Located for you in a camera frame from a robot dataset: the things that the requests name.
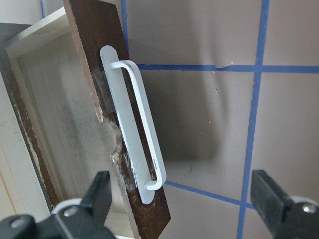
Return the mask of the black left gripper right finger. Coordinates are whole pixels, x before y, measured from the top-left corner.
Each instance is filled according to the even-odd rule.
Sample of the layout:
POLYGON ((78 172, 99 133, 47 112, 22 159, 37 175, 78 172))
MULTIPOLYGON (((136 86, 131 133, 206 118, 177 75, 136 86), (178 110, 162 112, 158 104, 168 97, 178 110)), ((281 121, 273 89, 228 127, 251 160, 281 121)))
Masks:
POLYGON ((288 195, 264 170, 253 170, 250 200, 274 239, 317 239, 319 204, 288 195))

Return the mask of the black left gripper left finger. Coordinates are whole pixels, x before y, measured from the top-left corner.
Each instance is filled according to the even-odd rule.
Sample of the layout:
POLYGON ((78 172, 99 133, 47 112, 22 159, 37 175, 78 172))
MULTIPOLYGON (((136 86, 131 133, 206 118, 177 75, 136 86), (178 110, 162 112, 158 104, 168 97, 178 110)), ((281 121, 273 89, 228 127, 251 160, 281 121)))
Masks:
POLYGON ((113 239, 104 226, 112 202, 109 171, 96 174, 82 199, 63 201, 40 222, 28 214, 0 222, 2 239, 113 239))

